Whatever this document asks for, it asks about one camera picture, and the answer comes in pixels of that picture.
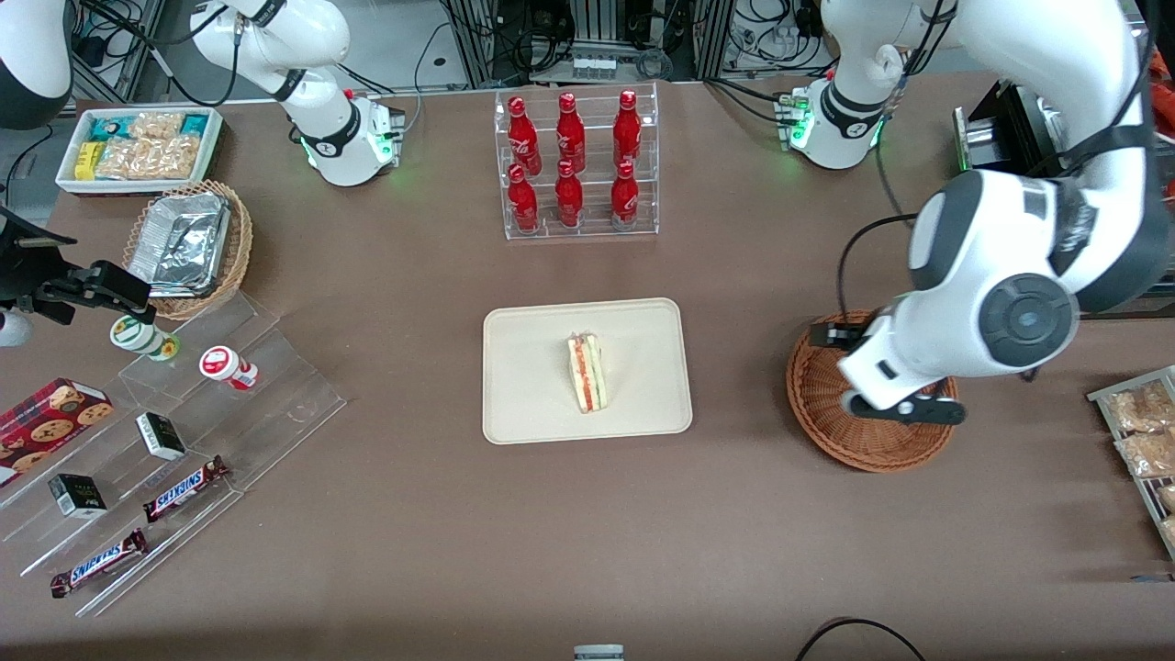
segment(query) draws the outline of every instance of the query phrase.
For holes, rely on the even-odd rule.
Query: brown basket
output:
[[[870,310],[864,309],[848,312],[853,323],[862,323],[868,316]],[[839,317],[825,316],[817,323]],[[837,369],[844,356],[837,350],[810,346],[808,335],[804,333],[787,362],[787,400],[800,427],[820,450],[861,471],[893,473],[926,464],[947,445],[953,426],[902,425],[845,413],[840,398],[851,386]],[[958,397],[954,379],[947,379],[942,394]]]
[[[223,196],[233,205],[233,215],[229,218],[228,236],[224,237],[224,256],[221,258],[220,271],[216,274],[216,289],[203,298],[152,298],[150,302],[159,310],[160,316],[176,321],[186,321],[196,315],[200,310],[212,306],[230,297],[244,279],[244,270],[249,267],[249,249],[253,248],[253,221],[249,218],[249,209],[241,203],[241,197],[231,188],[219,181],[204,180],[200,183],[189,183],[174,190],[163,193],[160,197],[152,200],[147,208],[139,214],[139,221],[130,230],[130,238],[122,250],[122,268],[130,265],[130,257],[139,245],[139,232],[143,228],[143,218],[147,210],[156,201],[179,195],[194,195],[196,193],[216,193]]]

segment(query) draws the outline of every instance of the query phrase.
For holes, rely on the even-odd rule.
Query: sandwich slice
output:
[[[579,400],[579,412],[591,413],[607,407],[604,365],[596,336],[575,335],[568,340],[568,350],[571,352],[571,387]]]

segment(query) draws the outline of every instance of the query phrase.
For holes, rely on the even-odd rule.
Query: table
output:
[[[991,80],[911,86],[882,142],[907,210],[951,174],[951,109]],[[962,382],[971,418],[928,466],[848,470],[800,433],[783,372],[835,304],[846,238],[889,214],[872,156],[821,170],[701,85],[660,95],[662,234],[588,245],[503,238],[492,94],[429,96],[403,166],[354,189],[307,167],[278,106],[226,106],[219,178],[255,224],[244,289],[350,405],[98,619],[0,549],[0,656],[537,660],[622,642],[632,661],[774,660],[857,615],[935,660],[1170,659],[1171,589],[1126,581],[1167,571],[1162,546],[1082,396],[1175,364],[1171,322],[1086,323],[1035,384]],[[62,195],[51,228],[80,238],[75,261],[116,257],[142,203]],[[906,290],[905,238],[891,225],[854,249],[850,304]],[[482,438],[486,312],[645,296],[683,310],[689,432]],[[113,317],[39,321],[0,355],[0,406],[56,376],[112,379],[130,358],[106,340]],[[905,657],[841,629],[810,659],[864,649]]]

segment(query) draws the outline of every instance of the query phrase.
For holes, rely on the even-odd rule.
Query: red bottle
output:
[[[559,94],[559,123],[555,127],[559,139],[559,157],[571,161],[576,171],[588,167],[588,144],[584,136],[584,120],[576,110],[576,95]]]
[[[625,160],[637,162],[640,155],[640,115],[637,114],[637,93],[620,92],[620,112],[612,124],[612,160],[620,167]]]
[[[568,158],[559,161],[555,196],[559,200],[559,222],[571,229],[579,227],[584,211],[584,187],[576,176],[575,164]]]
[[[616,168],[612,182],[612,227],[627,231],[637,223],[637,196],[640,194],[632,178],[632,161],[624,161]]]
[[[538,197],[535,196],[535,188],[526,181],[526,171],[518,163],[510,163],[510,187],[506,196],[510,197],[510,210],[513,211],[518,231],[533,234],[538,231]]]
[[[506,103],[510,108],[510,149],[515,162],[526,168],[531,176],[543,171],[543,157],[538,155],[538,131],[535,122],[526,116],[526,102],[522,96],[511,96]]]

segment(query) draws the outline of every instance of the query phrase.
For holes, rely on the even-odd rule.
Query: acrylic bottle rack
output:
[[[116,565],[61,600],[79,618],[109,608],[345,405],[297,356],[276,321],[241,292],[202,311],[176,330],[181,348],[173,360],[139,358],[103,387],[116,409],[96,432],[0,492],[0,548],[15,559],[22,576],[45,585],[46,599],[55,574],[142,528],[148,554]],[[214,345],[233,348],[256,365],[257,385],[242,392],[201,377],[196,364]],[[175,424],[187,448],[182,459],[148,454],[135,425],[145,411]],[[217,454],[231,473],[148,525],[142,505]],[[46,484],[58,473],[93,478],[107,512],[88,521],[62,517]]]
[[[576,95],[579,116],[584,120],[586,134],[588,167],[579,173],[584,189],[584,214],[578,228],[569,229],[559,222],[555,197],[558,180],[559,148],[555,127],[559,121],[559,93],[564,89],[526,88],[498,92],[495,97],[494,136],[498,157],[498,186],[502,189],[502,217],[506,238],[582,238],[624,237],[657,234],[660,228],[659,180],[660,161],[658,127],[659,112],[654,85],[583,86],[570,88]],[[640,115],[640,156],[634,166],[633,177],[639,187],[637,218],[632,229],[618,231],[612,227],[612,182],[616,180],[616,163],[612,160],[612,124],[619,110],[620,92],[637,93],[637,114]],[[526,101],[526,114],[538,131],[538,151],[543,157],[543,169],[529,177],[538,196],[538,231],[523,234],[510,210],[506,189],[510,180],[506,168],[513,162],[510,150],[510,113],[506,101],[522,96]]]

